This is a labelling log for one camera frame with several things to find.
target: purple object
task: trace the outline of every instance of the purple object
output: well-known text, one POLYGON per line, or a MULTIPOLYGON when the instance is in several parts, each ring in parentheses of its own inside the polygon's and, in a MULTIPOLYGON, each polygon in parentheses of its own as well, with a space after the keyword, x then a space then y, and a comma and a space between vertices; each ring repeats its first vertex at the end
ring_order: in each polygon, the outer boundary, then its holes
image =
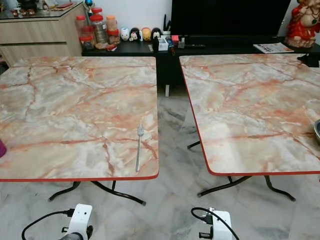
POLYGON ((0 158, 5 155, 7 149, 4 145, 4 143, 0 140, 0 158))

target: black metal table leg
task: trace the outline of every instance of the black metal table leg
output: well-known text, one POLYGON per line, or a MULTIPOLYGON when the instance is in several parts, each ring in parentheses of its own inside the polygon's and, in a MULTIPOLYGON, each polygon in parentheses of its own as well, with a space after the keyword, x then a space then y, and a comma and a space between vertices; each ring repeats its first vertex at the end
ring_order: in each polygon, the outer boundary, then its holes
POLYGON ((264 176, 264 177, 265 177, 266 185, 268 186, 269 189, 271 189, 271 191, 274 191, 274 192, 276 192, 278 194, 283 194, 283 195, 287 196, 293 202, 296 201, 296 199, 293 196, 291 196, 288 192, 282 191, 282 190, 277 189, 277 188, 274 188, 272 186, 271 181, 270 181, 270 176, 264 176))
POLYGON ((187 148, 190 149, 190 148, 192 148, 192 147, 194 147, 194 146, 197 146, 197 145, 199 145, 199 144, 200 144, 200 141, 197 141, 197 142, 195 142, 195 143, 192 143, 191 145, 188 145, 187 148))
POLYGON ((249 179, 251 177, 252 176, 243 176, 243 177, 239 178, 238 180, 232 181, 232 182, 230 182, 228 184, 217 186, 217 187, 213 187, 213 188, 210 188, 210 189, 205 190, 203 192, 200 192, 200 193, 197 194, 197 196, 200 198, 200 197, 202 197, 202 196, 204 196, 206 194, 213 193, 213 192, 216 192, 216 191, 219 191, 219 190, 222 190, 222 189, 227 189, 227 188, 233 187, 233 186, 235 186, 237 184, 240 184, 243 181, 245 181, 245 180, 247 180, 247 179, 249 179))
POLYGON ((145 201, 142 201, 142 200, 140 200, 139 198, 137 198, 137 197, 135 197, 135 196, 131 196, 131 195, 129 195, 129 194, 125 194, 125 193, 122 193, 122 192, 115 191, 114 189, 115 189, 115 187, 116 187, 116 181, 113 181, 113 183, 112 183, 112 189, 110 189, 110 188, 102 185, 102 184, 101 184, 100 182, 98 182, 98 181, 92 181, 92 183, 93 183, 94 185, 96 185, 97 187, 101 188, 102 190, 110 193, 110 194, 113 194, 113 195, 116 195, 116 196, 119 196, 119 197, 123 197, 123 198, 127 198, 127 199, 131 199, 131 200, 133 200, 133 201, 135 201, 135 202, 137 202, 137 203, 139 203, 139 204, 141 204, 141 205, 143 205, 143 206, 146 205, 146 202, 145 202, 145 201))
POLYGON ((69 187, 65 190, 62 191, 58 191, 55 194, 53 194, 51 197, 49 197, 48 201, 51 202, 53 199, 55 199, 57 196, 61 195, 61 194, 65 194, 68 192, 71 192, 72 190, 75 190, 77 187, 79 187, 80 185, 80 181, 74 181, 72 187, 69 187))

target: white box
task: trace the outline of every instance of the white box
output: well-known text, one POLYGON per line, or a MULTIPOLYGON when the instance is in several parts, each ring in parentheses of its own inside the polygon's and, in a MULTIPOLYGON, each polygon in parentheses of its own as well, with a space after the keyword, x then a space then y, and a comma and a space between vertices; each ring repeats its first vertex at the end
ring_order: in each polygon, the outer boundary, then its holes
POLYGON ((168 51, 169 44, 168 44, 167 40, 165 40, 164 38, 158 38, 158 40, 159 40, 158 50, 159 51, 168 51))

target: marble floor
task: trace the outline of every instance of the marble floor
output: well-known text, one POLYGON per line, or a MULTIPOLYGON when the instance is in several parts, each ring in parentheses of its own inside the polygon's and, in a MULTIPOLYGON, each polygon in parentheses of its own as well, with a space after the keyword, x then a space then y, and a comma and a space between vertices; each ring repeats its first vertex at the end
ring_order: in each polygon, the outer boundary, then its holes
MULTIPOLYGON (((172 89, 169 98, 159 90, 158 122, 159 177, 116 185, 116 190, 145 200, 146 206, 108 194, 90 182, 52 202, 47 200, 52 193, 72 183, 2 182, 0 239, 21 239, 23 228, 37 218, 82 203, 93 206, 92 240, 196 240, 198 232, 209 231, 209 226, 190 214, 192 207, 228 211, 241 240, 320 240, 319 175, 271 177, 273 185, 291 193, 296 202, 270 191, 263 176, 198 198, 199 191, 228 179, 208 173, 199 145, 187 150, 198 136, 183 86, 172 89)), ((69 221, 63 215, 46 218, 27 232, 27 239, 59 239, 69 221)))

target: red statue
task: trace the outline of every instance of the red statue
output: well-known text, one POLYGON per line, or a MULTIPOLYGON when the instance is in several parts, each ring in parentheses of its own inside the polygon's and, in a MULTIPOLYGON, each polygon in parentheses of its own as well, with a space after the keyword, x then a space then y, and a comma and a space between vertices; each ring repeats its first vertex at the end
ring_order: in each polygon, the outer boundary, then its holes
POLYGON ((285 42, 296 48, 311 48, 320 31, 320 0, 297 0, 299 6, 292 10, 285 42))

